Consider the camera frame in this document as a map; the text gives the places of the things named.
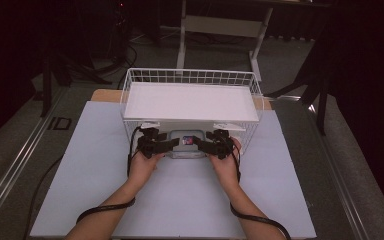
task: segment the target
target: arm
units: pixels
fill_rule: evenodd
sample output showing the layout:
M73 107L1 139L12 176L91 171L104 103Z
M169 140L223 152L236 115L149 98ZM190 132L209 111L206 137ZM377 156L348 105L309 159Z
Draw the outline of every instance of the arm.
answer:
M127 181L117 189L100 206L122 204L132 200L151 177L157 162L164 154L154 155L147 159L138 152L130 167L130 176ZM126 209L94 213L83 218L68 233L65 239L104 239L111 237Z
M240 143L232 138L235 145L240 148ZM238 155L238 149L233 151L233 154ZM220 160L217 156L209 155L209 159L213 164L214 171L221 184L221 187L226 192L232 206L240 213L267 218L267 216L249 199L246 193L239 185L236 176L235 160L232 155ZM254 222L239 218L242 229L245 232L247 239L285 239L279 229L272 225Z

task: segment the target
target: wire basket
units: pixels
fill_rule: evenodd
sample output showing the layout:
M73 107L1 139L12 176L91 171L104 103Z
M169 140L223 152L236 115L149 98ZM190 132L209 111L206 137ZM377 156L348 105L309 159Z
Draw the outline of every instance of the wire basket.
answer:
M199 85L223 85L223 86L247 86L252 96L258 122L230 122L240 126L245 131L234 131L231 134L240 139L242 150L245 152L252 135L262 118L264 110L263 95L260 90L259 82L252 72L239 71L218 71L218 70L189 70L189 69L151 69L151 68L130 68L127 70L124 80L123 91L121 94L121 115L126 128L127 136L130 137L133 130L146 122L147 119L140 121L125 120L125 111L129 103L129 93L132 83L180 83L180 84L199 84ZM214 130L210 124L209 131Z

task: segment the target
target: white shelf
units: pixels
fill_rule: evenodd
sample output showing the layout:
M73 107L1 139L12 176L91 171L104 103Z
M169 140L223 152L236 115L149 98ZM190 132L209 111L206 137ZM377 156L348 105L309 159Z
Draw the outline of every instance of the white shelf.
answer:
M124 120L259 122L248 86L132 82Z

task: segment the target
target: white paper sheet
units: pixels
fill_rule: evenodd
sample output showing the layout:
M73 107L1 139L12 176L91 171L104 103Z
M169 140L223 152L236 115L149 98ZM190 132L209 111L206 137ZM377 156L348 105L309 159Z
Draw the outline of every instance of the white paper sheet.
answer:
M61 237L126 180L128 141L116 103L88 102L31 231ZM242 156L241 185L293 238L315 231L274 111ZM114 237L244 238L208 159L161 159Z
M133 82L126 119L258 122L247 86Z

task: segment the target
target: human hand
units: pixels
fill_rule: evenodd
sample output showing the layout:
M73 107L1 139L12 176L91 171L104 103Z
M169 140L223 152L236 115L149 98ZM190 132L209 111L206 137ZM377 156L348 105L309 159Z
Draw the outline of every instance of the human hand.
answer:
M129 178L126 184L131 185L136 192L148 182L154 169L157 168L158 161L164 157L164 153L155 154L151 158L146 158L141 151L138 151L131 162Z
M233 137L231 137L231 139L235 144L233 154L235 154L236 159L238 159L237 156L239 155L239 151L241 150L242 146L237 139ZM208 154L208 158L213 165L214 171L216 172L217 178L224 191L228 191L233 187L239 186L235 159L233 158L232 154L223 160L220 160L217 156L211 154Z

